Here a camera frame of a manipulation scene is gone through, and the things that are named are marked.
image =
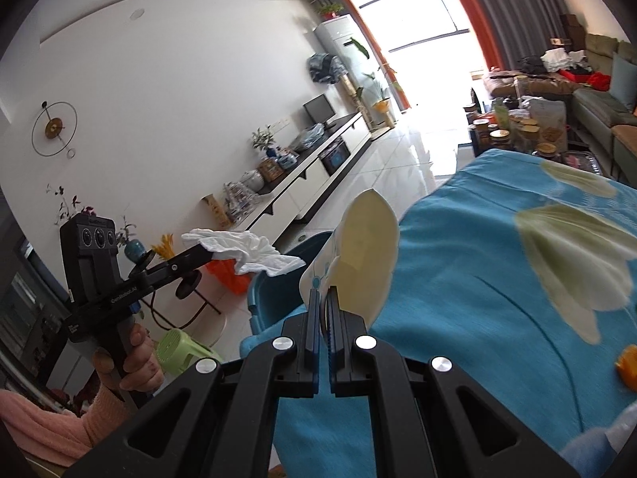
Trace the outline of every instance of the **computer monitor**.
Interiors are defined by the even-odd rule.
[[[303,107],[316,124],[322,123],[327,125],[327,121],[336,114],[336,111],[334,111],[334,108],[332,108],[332,105],[325,95],[319,95],[317,98],[313,98],[309,102],[306,102]]]

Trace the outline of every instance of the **black bag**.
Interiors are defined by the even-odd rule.
[[[530,75],[548,74],[546,66],[539,58],[539,55],[531,55],[520,60],[520,72]]]

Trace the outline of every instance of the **recessed ceiling light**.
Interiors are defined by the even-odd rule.
[[[137,9],[135,12],[131,14],[131,21],[134,22],[136,19],[141,18],[144,14],[144,9]]]

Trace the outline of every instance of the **pink fuzzy sweater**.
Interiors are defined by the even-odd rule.
[[[101,386],[82,417],[43,411],[21,395],[0,390],[0,417],[21,450],[70,467],[127,418],[124,404]]]

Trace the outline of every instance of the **silver screw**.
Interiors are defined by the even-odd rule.
[[[272,346],[278,351],[286,351],[294,344],[290,338],[281,336],[272,342]]]
[[[210,373],[217,367],[217,362],[214,359],[206,357],[206,359],[198,360],[195,368],[199,373]]]
[[[438,372],[449,372],[453,365],[451,364],[451,361],[446,357],[435,357],[431,360],[431,366],[435,370],[438,370]]]
[[[365,349],[366,351],[373,349],[376,346],[376,338],[372,336],[359,336],[356,338],[356,346],[359,349]]]

